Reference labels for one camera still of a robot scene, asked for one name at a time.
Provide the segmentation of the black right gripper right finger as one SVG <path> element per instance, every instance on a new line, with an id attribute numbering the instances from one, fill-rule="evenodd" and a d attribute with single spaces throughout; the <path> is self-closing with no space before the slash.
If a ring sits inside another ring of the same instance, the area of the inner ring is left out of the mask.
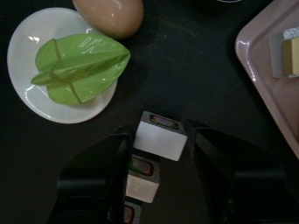
<path id="1" fill-rule="evenodd" d="M 210 224 L 299 224 L 299 203 L 286 189 L 286 169 L 247 141 L 187 121 Z"/>

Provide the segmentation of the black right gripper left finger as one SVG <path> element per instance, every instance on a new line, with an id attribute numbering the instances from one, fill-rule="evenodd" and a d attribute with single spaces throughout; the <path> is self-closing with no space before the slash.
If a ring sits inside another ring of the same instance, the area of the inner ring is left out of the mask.
<path id="1" fill-rule="evenodd" d="M 133 129 L 120 127 L 65 165 L 47 224 L 124 224 Z"/>

